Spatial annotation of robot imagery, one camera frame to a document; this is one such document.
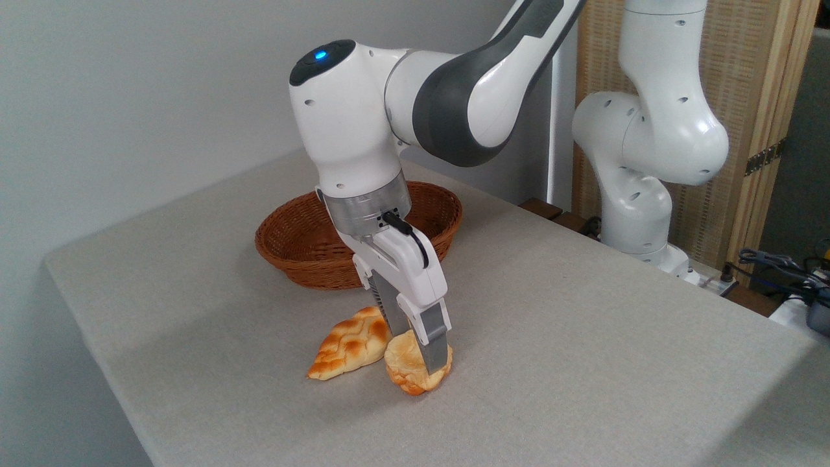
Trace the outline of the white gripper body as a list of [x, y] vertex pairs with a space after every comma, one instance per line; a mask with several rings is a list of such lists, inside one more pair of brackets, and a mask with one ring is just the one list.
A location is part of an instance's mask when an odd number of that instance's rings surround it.
[[420, 231], [413, 233], [425, 252], [411, 236], [392, 227], [362, 239], [341, 232], [338, 236], [355, 254], [353, 262], [365, 289], [370, 287], [368, 278], [376, 272], [413, 305], [426, 309], [444, 298], [447, 281], [432, 243]]

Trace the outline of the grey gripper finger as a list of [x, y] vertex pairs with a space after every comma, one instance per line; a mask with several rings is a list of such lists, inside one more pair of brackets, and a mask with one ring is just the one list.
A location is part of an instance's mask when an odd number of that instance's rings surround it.
[[429, 307], [413, 304], [406, 296], [397, 296], [397, 304], [415, 333], [427, 374], [433, 375], [447, 364], [449, 351], [447, 332], [453, 328], [445, 300], [440, 298]]
[[395, 337], [408, 331], [410, 329], [409, 320], [397, 304], [399, 292], [396, 287], [386, 281], [379, 272], [372, 272], [371, 277], [368, 278], [368, 283], [392, 336]]

